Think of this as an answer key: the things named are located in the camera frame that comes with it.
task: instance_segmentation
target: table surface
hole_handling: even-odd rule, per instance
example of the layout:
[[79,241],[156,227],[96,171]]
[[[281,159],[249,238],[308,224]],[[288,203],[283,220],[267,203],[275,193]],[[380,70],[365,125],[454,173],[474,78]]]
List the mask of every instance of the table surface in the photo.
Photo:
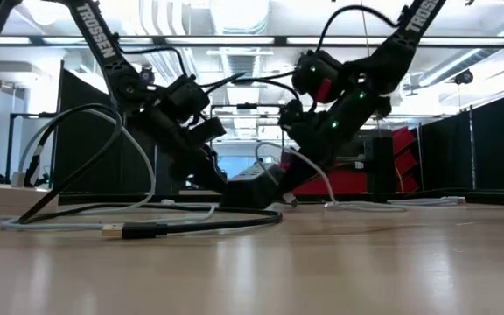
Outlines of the table surface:
[[0,231],[4,314],[504,314],[504,206],[302,206],[143,241]]

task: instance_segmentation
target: red object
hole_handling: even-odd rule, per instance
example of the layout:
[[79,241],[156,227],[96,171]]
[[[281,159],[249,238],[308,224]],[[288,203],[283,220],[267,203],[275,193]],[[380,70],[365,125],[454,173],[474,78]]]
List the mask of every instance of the red object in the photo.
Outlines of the red object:
[[413,157],[413,154],[411,154],[409,150],[406,150],[399,157],[397,157],[394,163],[400,175],[403,175],[405,172],[409,171],[412,167],[417,165],[416,159]]
[[394,141],[394,154],[398,154],[398,152],[416,140],[408,127],[395,130],[392,134],[392,140]]
[[[337,169],[330,171],[328,179],[330,179],[330,185],[334,194],[367,192],[367,175],[364,173]],[[295,195],[327,195],[328,190],[326,189],[324,180],[318,177],[302,184],[293,193]]]
[[[402,178],[402,184],[404,193],[413,193],[414,191],[419,189],[419,185],[411,174],[406,176],[405,178]],[[398,183],[398,192],[400,192],[401,190],[402,187],[400,186],[400,183]]]
[[326,100],[326,97],[328,96],[328,93],[330,93],[330,88],[332,87],[332,82],[328,79],[324,79],[322,81],[322,84],[320,84],[320,88],[318,89],[318,92],[316,93],[316,102],[324,102]]

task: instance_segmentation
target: fluorescent light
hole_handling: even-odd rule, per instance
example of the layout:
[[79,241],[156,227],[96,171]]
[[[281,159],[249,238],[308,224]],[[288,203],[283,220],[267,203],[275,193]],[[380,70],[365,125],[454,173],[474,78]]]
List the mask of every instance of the fluorescent light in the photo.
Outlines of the fluorescent light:
[[256,127],[255,118],[236,118],[233,120],[236,129],[254,129]]
[[45,43],[50,45],[75,45],[75,44],[86,44],[87,42],[81,36],[79,37],[66,37],[66,38],[42,38]]
[[213,37],[168,37],[168,44],[188,45],[269,45],[275,41],[272,37],[262,36],[213,36]]
[[[323,44],[327,45],[380,45],[386,40],[384,37],[347,37],[336,36],[324,38]],[[317,45],[319,37],[288,37],[287,44],[289,45]],[[466,45],[499,45],[504,46],[504,38],[422,38],[420,45],[451,45],[451,46],[466,46]]]
[[[326,37],[323,44],[327,45],[380,45],[386,38],[363,38],[363,37]],[[288,37],[287,44],[289,45],[317,45],[320,41],[319,37]]]
[[0,37],[0,45],[1,44],[27,45],[30,43],[31,40],[25,37],[10,37],[10,36]]
[[151,38],[120,38],[120,44],[130,44],[130,45],[151,45],[153,40]]
[[504,46],[504,38],[422,38],[420,45],[499,45]]
[[47,1],[24,0],[23,6],[29,11],[32,19],[38,25],[51,25],[59,17],[67,16],[69,10],[66,6]]
[[272,51],[241,51],[241,50],[224,50],[224,51],[207,51],[209,56],[271,56]]
[[238,119],[238,118],[279,118],[279,115],[216,115],[219,119]]

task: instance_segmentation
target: ceiling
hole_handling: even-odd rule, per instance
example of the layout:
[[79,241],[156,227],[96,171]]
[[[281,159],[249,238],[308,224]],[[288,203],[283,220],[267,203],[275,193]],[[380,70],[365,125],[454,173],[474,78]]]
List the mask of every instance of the ceiling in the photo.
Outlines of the ceiling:
[[[139,0],[133,5],[126,5],[123,0],[101,0],[101,11],[112,32],[127,36],[143,35],[187,35],[211,36],[228,34],[229,30],[238,30],[245,35],[294,35],[318,36],[326,20],[339,7],[348,4],[364,4],[374,7],[392,19],[396,19],[401,8],[410,1],[404,0]],[[495,37],[504,30],[504,0],[477,0],[466,6],[464,0],[449,0],[427,31],[426,36],[433,37]],[[360,12],[348,12],[335,19],[328,35],[335,36],[388,36],[392,30],[375,17]],[[38,0],[24,0],[11,14],[3,30],[5,36],[53,35],[79,36],[79,30],[68,15],[67,8],[56,3],[43,3]],[[48,53],[52,58],[65,56],[67,67],[80,73],[95,69],[94,59],[87,48],[17,48],[36,50],[40,54]],[[17,49],[0,47],[0,60],[21,61],[31,58],[33,63],[41,58],[30,57],[35,54],[16,53]],[[48,52],[59,50],[63,53]],[[262,55],[237,59],[232,55],[214,55],[219,50],[235,49],[215,47],[185,48],[186,67],[196,73],[200,82],[217,81],[234,71],[237,67],[248,67],[250,73],[271,75],[287,72],[293,68],[304,48],[256,48],[249,52],[261,51]],[[334,58],[340,61],[356,60],[368,56],[374,49],[367,48],[328,48]],[[479,60],[470,67],[474,73],[474,82],[457,86],[448,80],[428,87],[412,84],[410,75],[417,77],[430,71],[441,70],[441,65],[449,60],[459,59],[461,55],[472,53],[472,49],[420,48],[409,68],[405,82],[393,93],[393,116],[388,119],[390,126],[417,123],[423,116],[455,114],[462,107],[486,102],[504,93],[504,50],[498,50],[490,57]],[[129,56],[128,60],[139,68],[141,64],[152,64],[157,71],[158,84],[168,84],[180,75],[175,58],[168,53],[151,56]],[[289,78],[279,80],[291,84]],[[98,80],[92,84],[105,88]],[[230,87],[217,90],[212,95],[215,104],[237,102],[258,102],[277,104],[292,98],[289,92],[279,87],[259,85],[255,87]],[[312,100],[303,96],[304,104],[310,106]],[[327,109],[329,105],[320,105],[318,109]],[[217,109],[217,115],[251,115],[249,110]],[[419,118],[405,118],[406,115],[419,115]],[[230,137],[259,137],[264,124],[272,124],[274,119],[255,121],[254,128],[249,122],[234,118],[224,118],[225,124],[232,129]],[[276,137],[277,129],[269,132]]]

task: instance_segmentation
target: robotic arm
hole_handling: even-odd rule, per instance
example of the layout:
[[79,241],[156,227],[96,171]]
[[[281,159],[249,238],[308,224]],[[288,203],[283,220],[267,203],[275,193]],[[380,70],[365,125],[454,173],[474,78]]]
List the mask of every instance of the robotic arm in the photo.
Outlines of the robotic arm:
[[[329,171],[336,150],[350,141],[372,114],[390,113],[388,95],[408,72],[417,44],[445,1],[415,0],[402,11],[397,30],[364,59],[341,64],[321,50],[309,51],[299,59],[293,87],[301,94],[308,93],[315,102],[335,101],[327,112],[303,113],[297,101],[282,108],[279,124],[300,146],[300,153]],[[293,156],[276,195],[291,191],[314,175],[308,164]]]
[[[290,168],[268,193],[255,195],[239,180],[227,181],[216,166],[215,152],[205,144],[225,133],[221,121],[210,118],[193,129],[181,126],[209,104],[195,76],[182,75],[168,87],[150,88],[123,57],[117,37],[107,27],[96,2],[51,1],[69,8],[101,66],[113,103],[129,123],[152,136],[172,158],[171,174],[175,178],[186,179],[192,174],[192,181],[207,189],[225,196],[237,192],[240,206],[266,207],[316,175],[308,164],[293,157]],[[350,141],[372,114],[389,114],[388,95],[408,72],[417,44],[445,1],[415,0],[404,8],[397,30],[369,57],[342,64],[318,47],[299,60],[292,76],[293,87],[316,102],[334,102],[328,111],[317,113],[303,112],[299,100],[281,108],[278,123],[297,142],[303,155],[329,171],[337,149]],[[0,0],[0,33],[19,2]]]

